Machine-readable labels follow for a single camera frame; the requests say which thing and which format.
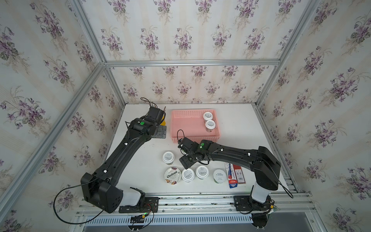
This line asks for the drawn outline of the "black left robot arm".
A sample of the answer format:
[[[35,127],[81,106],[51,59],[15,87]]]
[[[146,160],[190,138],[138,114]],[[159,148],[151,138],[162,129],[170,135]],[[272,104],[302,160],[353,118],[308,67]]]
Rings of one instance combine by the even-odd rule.
[[[112,213],[124,199],[117,188],[118,181],[137,150],[155,138],[166,117],[164,110],[149,107],[146,115],[135,118],[127,125],[127,132],[111,156],[92,174],[81,178],[84,200],[101,210]]]

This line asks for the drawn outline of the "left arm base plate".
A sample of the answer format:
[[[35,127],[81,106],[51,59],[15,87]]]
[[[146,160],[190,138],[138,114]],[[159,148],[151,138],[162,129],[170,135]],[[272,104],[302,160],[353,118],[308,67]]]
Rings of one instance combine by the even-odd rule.
[[[119,213],[149,213],[158,211],[158,197],[145,197],[136,206],[120,206]]]

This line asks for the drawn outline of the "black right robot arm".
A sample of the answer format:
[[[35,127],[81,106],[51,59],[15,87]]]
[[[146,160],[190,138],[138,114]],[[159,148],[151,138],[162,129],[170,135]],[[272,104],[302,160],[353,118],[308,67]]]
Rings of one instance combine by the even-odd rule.
[[[209,140],[197,143],[185,137],[179,139],[178,148],[183,154],[179,160],[185,169],[201,161],[222,161],[255,173],[256,181],[250,196],[256,202],[265,203],[269,194],[278,190],[281,163],[266,147],[240,149]]]

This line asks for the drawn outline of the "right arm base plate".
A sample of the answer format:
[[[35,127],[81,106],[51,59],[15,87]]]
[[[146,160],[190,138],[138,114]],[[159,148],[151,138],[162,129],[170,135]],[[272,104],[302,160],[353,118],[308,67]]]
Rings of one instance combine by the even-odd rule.
[[[253,200],[250,195],[234,196],[234,206],[239,212],[253,212],[253,211],[268,211],[273,209],[275,201],[270,196],[267,197],[266,201],[260,203]]]

